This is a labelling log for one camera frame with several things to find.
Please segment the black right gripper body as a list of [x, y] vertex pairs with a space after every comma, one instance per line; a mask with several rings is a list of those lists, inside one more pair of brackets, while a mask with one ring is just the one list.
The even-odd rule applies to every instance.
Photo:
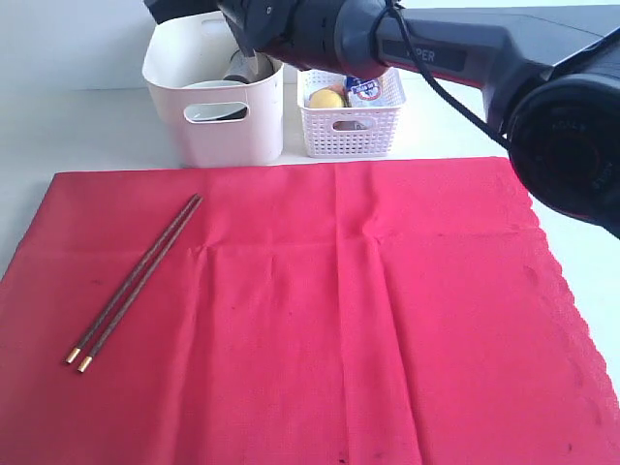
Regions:
[[335, 30], [342, 1], [218, 1], [239, 48], [300, 71], [343, 71]]

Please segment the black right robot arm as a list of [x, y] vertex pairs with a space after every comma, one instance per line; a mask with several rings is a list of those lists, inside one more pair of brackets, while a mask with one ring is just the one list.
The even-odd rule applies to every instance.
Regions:
[[619, 9], [406, 9], [394, 1], [221, 1], [241, 50], [300, 70], [388, 68], [480, 90], [452, 106], [509, 154], [547, 207], [619, 232]]

